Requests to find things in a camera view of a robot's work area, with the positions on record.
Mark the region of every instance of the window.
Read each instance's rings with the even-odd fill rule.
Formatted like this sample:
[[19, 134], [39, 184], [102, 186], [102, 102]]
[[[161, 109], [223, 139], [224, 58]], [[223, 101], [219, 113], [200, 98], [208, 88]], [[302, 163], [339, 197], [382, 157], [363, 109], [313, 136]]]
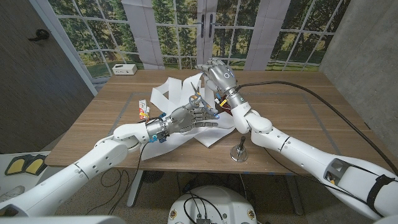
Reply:
[[49, 3], [92, 78], [111, 76], [117, 63], [143, 68], [120, 0]]
[[213, 57], [234, 70], [243, 70], [260, 0], [218, 0]]
[[294, 0], [266, 70], [317, 71], [349, 0]]
[[166, 69], [197, 64], [197, 1], [152, 0], [157, 35]]

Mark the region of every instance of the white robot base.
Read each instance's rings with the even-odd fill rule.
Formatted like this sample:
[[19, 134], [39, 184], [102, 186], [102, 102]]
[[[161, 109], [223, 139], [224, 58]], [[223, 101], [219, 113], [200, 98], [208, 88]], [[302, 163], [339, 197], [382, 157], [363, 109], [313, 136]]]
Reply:
[[[195, 198], [194, 201], [192, 197], [196, 197], [195, 195], [211, 202], [220, 211], [223, 220], [221, 220], [216, 209], [205, 200], [202, 202], [200, 199]], [[191, 223], [184, 211], [184, 203], [188, 215], [197, 223], [257, 223], [253, 206], [240, 194], [226, 187], [215, 185], [202, 186], [181, 196], [174, 202], [170, 209], [168, 224]]]

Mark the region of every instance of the gray wall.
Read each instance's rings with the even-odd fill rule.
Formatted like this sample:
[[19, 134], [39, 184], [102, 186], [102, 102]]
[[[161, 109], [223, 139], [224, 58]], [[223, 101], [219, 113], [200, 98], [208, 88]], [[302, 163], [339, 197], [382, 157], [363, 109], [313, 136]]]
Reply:
[[398, 1], [351, 0], [320, 71], [398, 156]]

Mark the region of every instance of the snack package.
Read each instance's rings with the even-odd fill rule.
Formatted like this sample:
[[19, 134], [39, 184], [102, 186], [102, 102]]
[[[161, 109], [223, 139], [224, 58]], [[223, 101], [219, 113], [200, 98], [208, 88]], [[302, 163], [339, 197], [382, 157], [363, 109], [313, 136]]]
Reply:
[[146, 100], [139, 101], [139, 119], [147, 119], [148, 118], [148, 108]]

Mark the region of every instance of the door handle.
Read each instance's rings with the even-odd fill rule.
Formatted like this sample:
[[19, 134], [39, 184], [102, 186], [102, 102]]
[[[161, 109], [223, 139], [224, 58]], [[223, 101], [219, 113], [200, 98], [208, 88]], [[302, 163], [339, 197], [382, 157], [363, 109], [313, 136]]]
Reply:
[[210, 30], [209, 30], [209, 37], [211, 37], [211, 32], [212, 32], [212, 30], [213, 30], [213, 25], [214, 25], [214, 26], [220, 26], [221, 24], [220, 24], [220, 23], [217, 23], [217, 22], [213, 22], [213, 15], [210, 14]]
[[28, 38], [29, 41], [39, 41], [39, 40], [47, 40], [50, 37], [50, 34], [47, 30], [38, 29], [36, 31], [35, 38]]
[[205, 30], [205, 15], [201, 15], [201, 22], [194, 22], [194, 24], [201, 24], [200, 37], [203, 38]]

